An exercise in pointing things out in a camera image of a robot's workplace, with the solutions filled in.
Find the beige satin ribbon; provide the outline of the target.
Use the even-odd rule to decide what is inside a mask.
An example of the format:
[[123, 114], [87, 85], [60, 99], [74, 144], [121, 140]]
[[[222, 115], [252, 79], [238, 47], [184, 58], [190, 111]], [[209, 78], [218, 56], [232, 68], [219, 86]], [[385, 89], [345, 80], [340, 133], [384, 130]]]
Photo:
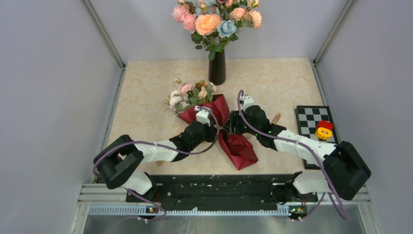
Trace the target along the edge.
[[[277, 113], [277, 114], [274, 116], [274, 118], [271, 120], [271, 123], [272, 123], [272, 124], [277, 124], [278, 121], [280, 120], [280, 118], [281, 118], [281, 113]], [[157, 161], [157, 162], [156, 162], [156, 165], [160, 167], [160, 166], [162, 166], [163, 163], [164, 163], [164, 161]]]

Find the red paper bouquet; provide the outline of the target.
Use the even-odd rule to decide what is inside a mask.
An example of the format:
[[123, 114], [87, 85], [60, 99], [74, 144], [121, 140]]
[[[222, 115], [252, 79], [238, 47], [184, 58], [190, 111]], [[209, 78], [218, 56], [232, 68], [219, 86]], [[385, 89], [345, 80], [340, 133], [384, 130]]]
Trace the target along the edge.
[[196, 120], [196, 105], [210, 108], [220, 127], [217, 141], [235, 168], [241, 170], [258, 162], [252, 144], [243, 135], [231, 134], [224, 129], [224, 125], [230, 123], [230, 109], [225, 96], [216, 93], [215, 84], [201, 80], [193, 85], [182, 82], [179, 78], [174, 82], [179, 87], [171, 92], [165, 103], [178, 118], [191, 124]]

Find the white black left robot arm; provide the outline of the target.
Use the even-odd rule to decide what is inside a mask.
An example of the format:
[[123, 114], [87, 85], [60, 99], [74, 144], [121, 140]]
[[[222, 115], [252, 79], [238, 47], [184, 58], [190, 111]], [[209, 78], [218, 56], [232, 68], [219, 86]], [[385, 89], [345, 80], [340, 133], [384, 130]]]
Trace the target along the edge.
[[159, 142], [133, 141], [122, 135], [94, 158], [93, 173], [103, 179], [108, 189], [125, 188], [144, 201], [156, 196], [155, 183], [149, 174], [138, 172], [141, 163], [177, 162], [190, 155], [203, 142], [214, 145], [219, 129], [213, 124], [192, 122], [182, 133]]

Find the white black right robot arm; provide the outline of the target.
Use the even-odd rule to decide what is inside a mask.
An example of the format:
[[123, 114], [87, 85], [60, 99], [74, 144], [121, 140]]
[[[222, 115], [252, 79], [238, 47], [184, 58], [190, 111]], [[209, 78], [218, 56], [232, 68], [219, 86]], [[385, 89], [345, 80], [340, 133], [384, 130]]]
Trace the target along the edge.
[[254, 135], [265, 148], [288, 153], [319, 166], [320, 172], [299, 172], [286, 186], [286, 196], [292, 201], [298, 201], [308, 193], [330, 193], [350, 201], [372, 175], [353, 144], [347, 141], [334, 144], [296, 134], [270, 123], [258, 105], [240, 112], [231, 111], [225, 129], [235, 135]]

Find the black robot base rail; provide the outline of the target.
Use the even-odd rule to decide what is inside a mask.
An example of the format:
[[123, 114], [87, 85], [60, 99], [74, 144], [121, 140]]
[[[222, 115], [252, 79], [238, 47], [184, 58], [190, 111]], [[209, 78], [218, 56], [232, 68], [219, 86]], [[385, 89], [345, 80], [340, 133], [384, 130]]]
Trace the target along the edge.
[[292, 185], [295, 174], [152, 175], [155, 191], [144, 195], [167, 211], [272, 211], [288, 202], [316, 202]]

